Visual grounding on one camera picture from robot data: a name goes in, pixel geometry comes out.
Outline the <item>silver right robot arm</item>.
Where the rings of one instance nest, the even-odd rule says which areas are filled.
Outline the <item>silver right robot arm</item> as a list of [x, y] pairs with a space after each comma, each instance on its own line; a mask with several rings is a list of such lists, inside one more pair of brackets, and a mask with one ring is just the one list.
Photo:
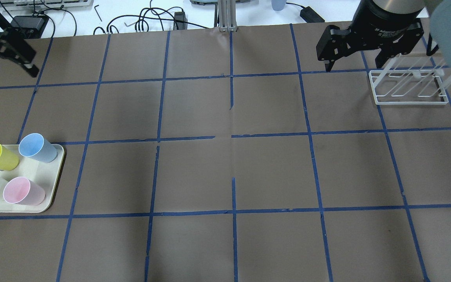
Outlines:
[[440, 50], [451, 67], [451, 0], [362, 0], [351, 25], [342, 30], [328, 25], [316, 45], [319, 61], [330, 72], [335, 61], [359, 51], [379, 49], [377, 68], [399, 55], [409, 54], [424, 35], [418, 15], [427, 9], [430, 43], [427, 56]]

